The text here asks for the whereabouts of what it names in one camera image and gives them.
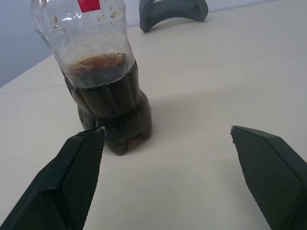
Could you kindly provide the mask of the grey curved visor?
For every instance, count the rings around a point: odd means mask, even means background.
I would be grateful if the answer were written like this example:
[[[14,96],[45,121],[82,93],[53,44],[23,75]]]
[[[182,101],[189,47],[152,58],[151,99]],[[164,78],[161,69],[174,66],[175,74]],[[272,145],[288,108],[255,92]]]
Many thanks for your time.
[[[201,22],[208,11],[206,0],[140,0],[140,29],[146,33],[156,24],[172,18]]]

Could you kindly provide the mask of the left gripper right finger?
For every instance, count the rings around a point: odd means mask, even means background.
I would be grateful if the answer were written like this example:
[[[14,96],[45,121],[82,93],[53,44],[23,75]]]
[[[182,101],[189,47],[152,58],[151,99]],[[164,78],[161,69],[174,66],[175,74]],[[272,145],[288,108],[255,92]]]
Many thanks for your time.
[[[245,182],[271,230],[307,230],[307,162],[281,137],[232,126]]]

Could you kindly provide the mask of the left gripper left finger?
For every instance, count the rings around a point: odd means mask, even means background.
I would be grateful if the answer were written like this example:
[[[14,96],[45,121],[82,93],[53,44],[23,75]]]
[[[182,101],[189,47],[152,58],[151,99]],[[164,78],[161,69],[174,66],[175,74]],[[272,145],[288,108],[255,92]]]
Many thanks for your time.
[[[105,142],[99,126],[66,140],[33,179],[0,230],[83,230]]]

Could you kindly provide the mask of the clear plastic cola bottle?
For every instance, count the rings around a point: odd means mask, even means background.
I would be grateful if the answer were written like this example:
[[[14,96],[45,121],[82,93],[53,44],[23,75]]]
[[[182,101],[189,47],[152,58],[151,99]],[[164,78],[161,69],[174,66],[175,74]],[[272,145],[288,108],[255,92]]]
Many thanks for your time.
[[[106,146],[119,156],[148,140],[151,107],[139,86],[124,0],[31,0],[31,16],[83,128],[103,126]]]

